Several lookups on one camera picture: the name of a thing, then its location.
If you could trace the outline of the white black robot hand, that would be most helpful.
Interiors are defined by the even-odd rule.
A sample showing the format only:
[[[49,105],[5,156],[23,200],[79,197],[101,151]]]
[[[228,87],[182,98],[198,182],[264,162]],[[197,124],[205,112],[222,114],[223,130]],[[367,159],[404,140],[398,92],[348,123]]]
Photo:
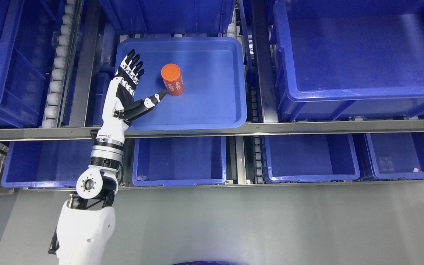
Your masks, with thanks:
[[[135,100],[144,72],[140,54],[130,50],[109,83],[102,111],[102,128],[126,130],[134,120],[151,112],[167,95],[162,89],[149,97]]]

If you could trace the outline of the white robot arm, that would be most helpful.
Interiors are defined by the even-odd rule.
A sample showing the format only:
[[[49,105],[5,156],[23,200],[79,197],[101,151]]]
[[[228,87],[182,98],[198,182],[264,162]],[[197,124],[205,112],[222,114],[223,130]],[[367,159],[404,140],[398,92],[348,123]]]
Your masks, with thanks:
[[[63,204],[49,252],[60,265],[99,265],[116,227],[113,201],[119,188],[124,122],[104,123],[93,139],[88,168]]]

